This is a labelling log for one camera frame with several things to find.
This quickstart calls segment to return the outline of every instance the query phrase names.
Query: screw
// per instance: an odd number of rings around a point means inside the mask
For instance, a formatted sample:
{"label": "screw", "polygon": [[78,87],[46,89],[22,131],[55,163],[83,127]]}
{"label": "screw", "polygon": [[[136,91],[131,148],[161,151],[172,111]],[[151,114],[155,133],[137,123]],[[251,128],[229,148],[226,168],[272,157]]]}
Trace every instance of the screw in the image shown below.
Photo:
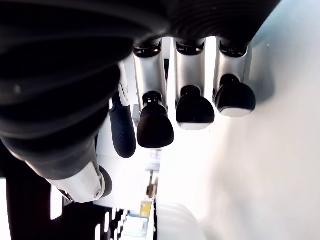
{"label": "screw", "polygon": [[93,198],[97,198],[99,195],[100,195],[100,193],[101,193],[101,190],[98,190],[96,193],[95,193],[95,195],[94,195],[94,197]]}

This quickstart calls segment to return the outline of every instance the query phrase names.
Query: silver metal joint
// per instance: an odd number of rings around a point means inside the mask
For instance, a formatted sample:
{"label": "silver metal joint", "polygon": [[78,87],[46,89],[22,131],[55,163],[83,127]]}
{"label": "silver metal joint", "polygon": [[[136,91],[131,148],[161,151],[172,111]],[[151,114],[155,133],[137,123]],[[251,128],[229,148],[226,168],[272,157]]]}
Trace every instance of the silver metal joint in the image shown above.
{"label": "silver metal joint", "polygon": [[186,86],[199,88],[202,97],[205,95],[205,51],[206,41],[203,49],[195,49],[197,54],[182,54],[177,49],[178,42],[174,41],[175,61],[175,100],[178,103],[181,98],[181,89]]}
{"label": "silver metal joint", "polygon": [[222,76],[226,74],[232,74],[236,76],[241,83],[244,82],[245,78],[245,67],[248,55],[248,48],[243,56],[231,57],[225,55],[220,49],[220,40],[216,41],[216,57],[215,57],[215,71],[213,79],[213,92],[217,93]]}
{"label": "silver metal joint", "polygon": [[155,51],[157,54],[151,57],[139,57],[133,54],[140,112],[145,107],[143,96],[152,91],[161,95],[161,104],[167,109],[167,84],[163,51],[161,48]]}
{"label": "silver metal joint", "polygon": [[106,188],[104,176],[97,172],[94,164],[89,162],[76,175],[61,179],[47,181],[56,186],[62,194],[76,203],[87,203],[100,199]]}

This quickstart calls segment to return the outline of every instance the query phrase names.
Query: yellow object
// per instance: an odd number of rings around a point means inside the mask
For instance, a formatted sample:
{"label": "yellow object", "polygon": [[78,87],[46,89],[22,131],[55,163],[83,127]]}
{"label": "yellow object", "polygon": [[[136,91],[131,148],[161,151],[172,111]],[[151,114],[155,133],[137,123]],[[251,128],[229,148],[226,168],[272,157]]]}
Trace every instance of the yellow object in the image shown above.
{"label": "yellow object", "polygon": [[140,217],[142,218],[149,218],[150,211],[151,211],[151,201],[142,201],[141,202],[141,210],[140,210]]}

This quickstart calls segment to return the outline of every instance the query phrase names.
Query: bright light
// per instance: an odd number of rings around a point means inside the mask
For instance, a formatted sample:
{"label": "bright light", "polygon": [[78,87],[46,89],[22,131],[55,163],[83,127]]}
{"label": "bright light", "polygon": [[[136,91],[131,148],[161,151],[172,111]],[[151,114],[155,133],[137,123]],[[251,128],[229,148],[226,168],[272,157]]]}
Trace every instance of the bright light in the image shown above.
{"label": "bright light", "polygon": [[120,222],[121,222],[121,227],[124,226],[124,220],[125,220],[125,216],[122,215],[122,216],[121,216],[121,220],[120,220]]}
{"label": "bright light", "polygon": [[100,236],[101,236],[101,225],[98,224],[95,227],[95,240],[100,240]]}
{"label": "bright light", "polygon": [[62,193],[51,185],[50,218],[54,220],[62,215]]}
{"label": "bright light", "polygon": [[107,212],[105,214],[104,218],[104,232],[107,233],[109,231],[109,218],[110,218],[110,213]]}
{"label": "bright light", "polygon": [[112,208],[112,221],[116,219],[116,209]]}
{"label": "bright light", "polygon": [[118,222],[118,232],[121,232],[121,221]]}
{"label": "bright light", "polygon": [[114,240],[118,240],[118,230],[114,230]]}
{"label": "bright light", "polygon": [[7,184],[6,179],[0,178],[0,229],[1,239],[11,240],[9,218],[7,209]]}

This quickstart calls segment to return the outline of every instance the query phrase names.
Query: white wall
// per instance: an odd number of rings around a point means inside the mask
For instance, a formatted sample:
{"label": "white wall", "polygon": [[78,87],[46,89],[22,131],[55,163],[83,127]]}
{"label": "white wall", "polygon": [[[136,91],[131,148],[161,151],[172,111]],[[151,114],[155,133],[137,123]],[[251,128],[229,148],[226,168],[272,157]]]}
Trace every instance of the white wall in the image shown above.
{"label": "white wall", "polygon": [[319,9],[283,0],[255,36],[251,115],[217,114],[163,150],[158,194],[186,205],[208,240],[320,239]]}

